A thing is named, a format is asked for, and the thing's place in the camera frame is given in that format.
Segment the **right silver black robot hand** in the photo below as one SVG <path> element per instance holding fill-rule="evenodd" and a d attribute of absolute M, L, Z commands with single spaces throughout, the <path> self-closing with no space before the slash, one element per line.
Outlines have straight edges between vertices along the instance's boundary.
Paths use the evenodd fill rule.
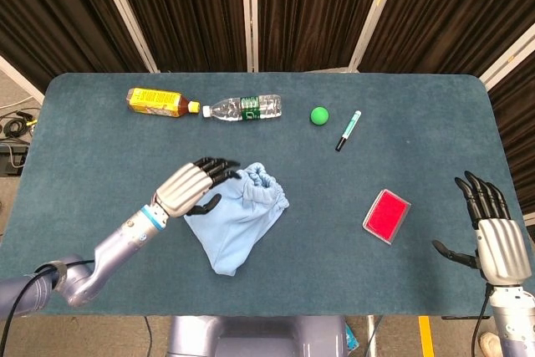
<path fill-rule="evenodd" d="M 532 276 L 521 229 L 511 217 L 502 192 L 491 182 L 470 171 L 455 179 L 466 201 L 466 209 L 476 236 L 474 256 L 454 252 L 442 242 L 432 242 L 444 258 L 476 269 L 492 286 L 521 286 Z"/>

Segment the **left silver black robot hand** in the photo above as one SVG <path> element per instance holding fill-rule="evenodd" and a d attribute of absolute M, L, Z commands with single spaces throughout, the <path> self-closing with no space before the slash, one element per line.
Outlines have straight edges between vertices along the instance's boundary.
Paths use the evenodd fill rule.
<path fill-rule="evenodd" d="M 205 156 L 188 162 L 158 187 L 150 204 L 158 205 L 169 217 L 206 215 L 212 211 L 222 195 L 216 193 L 204 205 L 198 205 L 211 189 L 229 179 L 240 179 L 234 171 L 237 161 Z"/>

